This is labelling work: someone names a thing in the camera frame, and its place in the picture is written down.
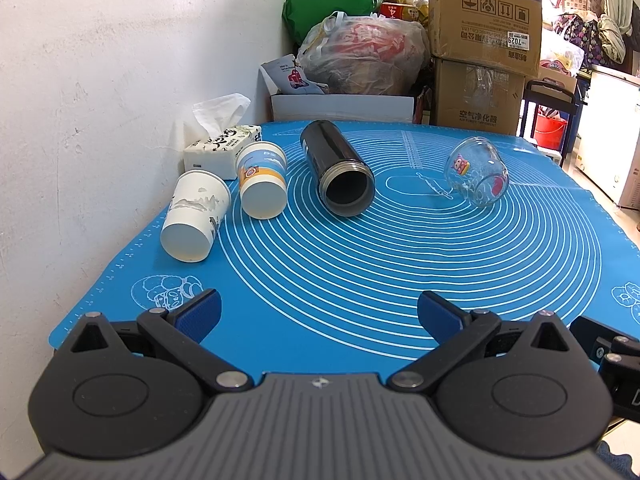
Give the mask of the lower cardboard box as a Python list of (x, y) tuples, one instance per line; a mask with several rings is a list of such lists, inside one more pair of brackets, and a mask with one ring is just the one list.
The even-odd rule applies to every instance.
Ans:
[(432, 124), (513, 136), (524, 87), (524, 76), (438, 58)]

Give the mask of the upper cardboard box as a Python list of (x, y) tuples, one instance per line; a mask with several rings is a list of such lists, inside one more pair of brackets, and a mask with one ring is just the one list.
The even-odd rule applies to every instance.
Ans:
[(541, 0), (430, 0), (432, 53), (533, 77), (541, 48)]

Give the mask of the white chest freezer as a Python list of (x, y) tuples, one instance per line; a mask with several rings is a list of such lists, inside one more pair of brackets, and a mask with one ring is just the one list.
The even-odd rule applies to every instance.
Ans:
[(596, 66), (582, 104), (576, 166), (620, 208), (639, 208), (639, 79)]

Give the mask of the white tissue pack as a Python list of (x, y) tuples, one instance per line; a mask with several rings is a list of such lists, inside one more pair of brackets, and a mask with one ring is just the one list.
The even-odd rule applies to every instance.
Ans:
[(235, 180), (239, 152), (262, 140), (261, 126), (240, 124), (249, 107), (250, 99), (241, 93), (195, 103), (191, 122), (195, 140), (184, 148), (184, 170), (205, 170), (222, 180)]

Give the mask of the white paper cup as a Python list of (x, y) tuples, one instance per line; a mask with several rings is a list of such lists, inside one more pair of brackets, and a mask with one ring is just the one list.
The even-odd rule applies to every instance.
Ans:
[(207, 258), (231, 202), (226, 182), (197, 169), (182, 174), (160, 231), (160, 244), (172, 258), (200, 262)]

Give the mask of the black metal trolley rack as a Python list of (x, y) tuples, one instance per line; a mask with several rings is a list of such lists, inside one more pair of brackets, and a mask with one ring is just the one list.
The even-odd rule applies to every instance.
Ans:
[[(577, 128), (582, 104), (584, 101), (579, 86), (570, 90), (549, 78), (531, 79), (524, 87), (518, 136), (536, 144), (562, 166), (570, 152), (572, 134)], [(564, 124), (559, 140), (553, 142), (552, 148), (547, 148), (535, 139), (535, 134), (538, 122), (551, 122), (552, 119), (558, 122), (563, 119)]]

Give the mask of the blue orange paper cup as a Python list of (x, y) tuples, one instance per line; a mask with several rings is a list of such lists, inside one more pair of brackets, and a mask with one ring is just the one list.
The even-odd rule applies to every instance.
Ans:
[(250, 218), (276, 218), (288, 201), (288, 161), (277, 144), (259, 141), (244, 146), (235, 163), (241, 206)]

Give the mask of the purple floral bag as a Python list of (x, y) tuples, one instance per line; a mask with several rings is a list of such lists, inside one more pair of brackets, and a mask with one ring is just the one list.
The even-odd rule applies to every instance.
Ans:
[(582, 70), (596, 65), (610, 65), (596, 20), (585, 21), (578, 14), (561, 14), (554, 22), (553, 30), (584, 52), (580, 66)]

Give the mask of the white open cardboard box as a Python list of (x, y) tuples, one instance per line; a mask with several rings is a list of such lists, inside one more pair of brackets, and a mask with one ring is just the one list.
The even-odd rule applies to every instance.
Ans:
[(262, 64), (260, 73), (270, 92), (275, 122), (325, 119), (418, 124), (421, 121), (422, 96), (327, 94), (306, 77), (292, 54)]

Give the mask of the clear plastic bag with contents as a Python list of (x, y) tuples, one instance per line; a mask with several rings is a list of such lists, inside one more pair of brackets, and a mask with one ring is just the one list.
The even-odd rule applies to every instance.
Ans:
[(430, 56), (418, 22), (336, 11), (308, 32), (296, 63), (328, 93), (404, 96)]

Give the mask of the black thermos cup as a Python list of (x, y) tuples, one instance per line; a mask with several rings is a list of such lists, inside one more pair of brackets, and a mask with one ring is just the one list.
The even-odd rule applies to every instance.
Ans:
[(375, 177), (334, 122), (315, 120), (300, 134), (322, 204), (332, 214), (352, 218), (365, 211), (375, 196)]

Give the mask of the blue silicone baking mat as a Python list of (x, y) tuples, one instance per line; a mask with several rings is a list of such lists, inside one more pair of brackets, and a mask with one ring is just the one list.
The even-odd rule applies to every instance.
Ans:
[(254, 377), (389, 375), (434, 347), (416, 315), (424, 290), (506, 320), (550, 310), (565, 322), (585, 315), (638, 334), (638, 247), (527, 142), (494, 137), (510, 184), (480, 209), (442, 174), (461, 131), (345, 122), (342, 133), (372, 169), (376, 192), (360, 216), (342, 219), (318, 199), (302, 129), (262, 129), (288, 158), (280, 216), (254, 220), (232, 203), (200, 263), (169, 257), (163, 222), (153, 220), (52, 330), (50, 344), (62, 344), (87, 312), (130, 321), (149, 308), (178, 308), (206, 288), (220, 292), (221, 318), (203, 346)]

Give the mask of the clear glass cup with cartoon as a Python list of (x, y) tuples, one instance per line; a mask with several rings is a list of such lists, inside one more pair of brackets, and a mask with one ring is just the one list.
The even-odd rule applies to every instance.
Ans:
[(454, 191), (480, 208), (498, 202), (510, 182), (508, 168), (495, 145), (482, 136), (467, 138), (454, 148), (444, 175)]

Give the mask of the red plastic bucket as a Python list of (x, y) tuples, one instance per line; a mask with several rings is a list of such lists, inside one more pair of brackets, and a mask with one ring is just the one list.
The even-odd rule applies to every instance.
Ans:
[(534, 139), (541, 148), (559, 151), (567, 126), (560, 115), (546, 116), (539, 113), (536, 119)]

